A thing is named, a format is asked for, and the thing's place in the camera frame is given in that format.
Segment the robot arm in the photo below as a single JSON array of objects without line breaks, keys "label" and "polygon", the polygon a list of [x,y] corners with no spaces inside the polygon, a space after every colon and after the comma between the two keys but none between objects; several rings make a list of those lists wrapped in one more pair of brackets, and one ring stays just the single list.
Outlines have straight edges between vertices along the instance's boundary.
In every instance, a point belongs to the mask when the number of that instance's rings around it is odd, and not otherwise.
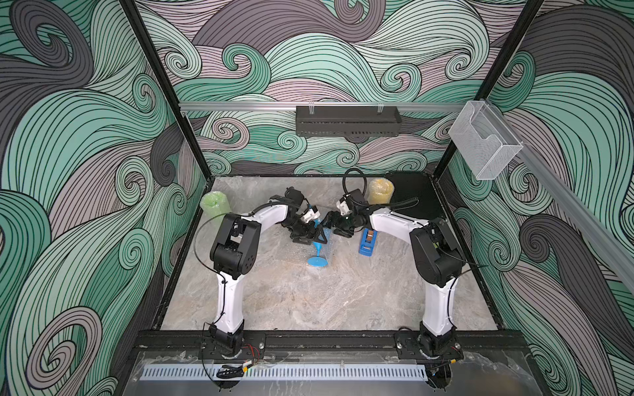
[{"label": "robot arm", "polygon": [[449,333],[453,329],[454,290],[463,262],[449,255],[441,256],[434,243],[444,239],[453,251],[458,243],[451,229],[442,219],[429,222],[397,214],[387,208],[374,211],[370,215],[370,224],[374,230],[393,235],[411,245],[418,273],[427,282],[422,325],[435,337]]},{"label": "robot arm", "polygon": [[269,203],[250,215],[227,214],[223,218],[209,254],[218,279],[216,320],[209,331],[228,354],[235,355],[242,346],[243,281],[256,262],[260,233],[281,224],[291,231],[293,242],[327,242],[323,228],[315,224],[320,216],[315,207],[297,213],[303,201],[304,195],[290,187],[284,197],[271,197]]},{"label": "robot arm", "polygon": [[[350,238],[363,226],[393,235],[411,245],[418,273],[425,280],[425,314],[420,323],[420,343],[428,356],[441,354],[453,337],[453,299],[463,261],[458,259],[458,241],[444,219],[414,219],[391,211],[385,205],[370,205],[360,190],[344,195],[339,212],[324,221],[334,233]],[[439,253],[444,245],[448,253]]]}]

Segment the clear plastic holder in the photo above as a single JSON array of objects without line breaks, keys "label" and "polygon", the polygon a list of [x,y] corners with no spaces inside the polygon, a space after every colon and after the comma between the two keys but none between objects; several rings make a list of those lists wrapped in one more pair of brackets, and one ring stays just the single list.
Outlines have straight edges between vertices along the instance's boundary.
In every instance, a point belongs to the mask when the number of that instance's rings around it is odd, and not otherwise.
[{"label": "clear plastic holder", "polygon": [[468,101],[449,135],[476,180],[493,180],[522,149],[499,109],[485,101]]}]

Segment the aluminum rail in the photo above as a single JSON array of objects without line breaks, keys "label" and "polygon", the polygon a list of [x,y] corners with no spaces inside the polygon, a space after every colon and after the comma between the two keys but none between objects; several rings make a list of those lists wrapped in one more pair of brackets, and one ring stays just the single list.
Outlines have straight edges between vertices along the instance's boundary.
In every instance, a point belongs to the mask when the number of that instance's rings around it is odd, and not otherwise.
[{"label": "aluminum rail", "polygon": [[182,112],[294,112],[298,106],[396,106],[400,112],[459,113],[464,103],[413,103],[413,102],[259,102],[218,101],[180,102]]}]

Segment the metal vent grille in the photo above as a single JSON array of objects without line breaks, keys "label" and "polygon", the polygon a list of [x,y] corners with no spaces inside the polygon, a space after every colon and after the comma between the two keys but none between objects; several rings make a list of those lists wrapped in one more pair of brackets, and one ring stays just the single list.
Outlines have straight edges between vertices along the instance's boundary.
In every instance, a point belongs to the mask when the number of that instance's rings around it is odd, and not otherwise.
[{"label": "metal vent grille", "polygon": [[[221,364],[206,364],[214,380]],[[149,364],[141,381],[209,381],[202,364]],[[284,364],[256,366],[245,373],[242,381],[427,381],[425,366],[416,364]]]}]

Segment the black cable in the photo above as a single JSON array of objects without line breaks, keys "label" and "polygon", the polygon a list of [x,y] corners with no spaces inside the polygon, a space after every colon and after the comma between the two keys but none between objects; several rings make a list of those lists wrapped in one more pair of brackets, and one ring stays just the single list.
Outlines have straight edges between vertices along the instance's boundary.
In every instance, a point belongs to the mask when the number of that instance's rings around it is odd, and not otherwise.
[{"label": "black cable", "polygon": [[197,230],[196,233],[194,234],[194,256],[196,256],[196,259],[198,259],[198,261],[202,264],[203,267],[205,267],[206,269],[215,272],[216,274],[220,275],[223,279],[223,308],[220,310],[220,316],[218,317],[218,319],[216,319],[211,325],[215,325],[216,323],[218,323],[220,321],[220,318],[222,318],[222,316],[224,315],[224,303],[226,302],[226,292],[227,292],[227,279],[224,277],[224,275],[222,273],[220,273],[220,271],[216,271],[215,269],[211,268],[211,267],[207,267],[205,265],[205,263],[200,259],[200,257],[198,256],[198,252],[196,251],[196,240],[198,238],[198,233],[200,232],[201,229],[203,229],[203,227],[205,227],[211,220],[214,220],[220,216],[224,216],[224,215],[228,215],[229,213],[221,213],[219,215],[215,215],[213,216],[211,219],[205,221],[203,223],[202,226],[200,226]]},{"label": "black cable", "polygon": [[[477,264],[471,264],[471,265],[475,265],[476,268],[482,268],[482,267],[487,267],[488,265],[477,265]],[[453,283],[451,284],[451,287],[449,288],[449,293],[447,294],[447,320],[449,321],[449,323],[451,323],[451,325],[453,327],[456,327],[455,324],[453,324],[453,322],[451,321],[451,316],[449,315],[449,306],[451,305],[451,289],[453,289],[453,285],[456,284],[456,282],[458,281],[458,278],[463,276],[464,274],[466,274],[469,271],[472,271],[473,268],[467,269],[465,272],[461,272],[459,273],[459,275],[455,278],[453,278]]]},{"label": "black cable", "polygon": [[272,207],[272,206],[275,206],[275,205],[288,205],[288,206],[290,206],[292,208],[296,208],[296,209],[300,209],[302,207],[301,205],[297,205],[297,204],[294,204],[292,202],[271,201],[271,202],[263,203],[262,205],[260,205],[257,208],[253,209],[251,212],[249,212],[249,216],[253,216],[259,210],[262,210],[262,209],[267,208],[267,207]]},{"label": "black cable", "polygon": [[361,175],[363,177],[363,192],[361,193],[362,195],[365,195],[365,190],[368,188],[368,179],[365,177],[365,175],[363,174],[363,172],[357,168],[350,168],[348,169],[345,173],[344,176],[341,178],[341,184],[344,187],[344,192],[346,193],[346,195],[348,195],[348,189],[346,188],[346,176],[348,176],[348,174],[352,171],[357,172],[359,175]]},{"label": "black cable", "polygon": [[454,258],[454,259],[456,259],[456,260],[460,260],[460,261],[465,262],[465,263],[470,264],[470,265],[477,265],[476,263],[472,263],[472,262],[470,262],[470,261],[463,260],[463,259],[461,259],[461,258],[459,258],[459,257],[456,257],[456,256],[454,256],[454,255],[451,255],[451,254],[447,253],[447,252],[445,251],[445,249],[443,249],[443,248],[441,248],[441,247],[440,247],[440,245],[438,245],[438,249],[439,249],[441,252],[443,252],[444,254],[446,254],[447,256],[449,256],[449,257],[453,257],[453,258]]},{"label": "black cable", "polygon": [[445,363],[439,364],[438,366],[430,367],[428,368],[428,370],[439,369],[440,367],[449,366],[450,364],[451,364],[451,361],[446,361]]},{"label": "black cable", "polygon": [[205,371],[205,374],[209,378],[209,381],[213,381],[214,379],[211,378],[211,375],[209,375],[209,372],[207,371],[207,368],[205,367],[205,359],[203,359],[202,357],[202,343],[203,343],[203,340],[205,339],[205,325],[206,324],[209,324],[209,323],[204,322],[202,325],[202,331],[200,332],[200,360],[202,361],[202,369]]}]

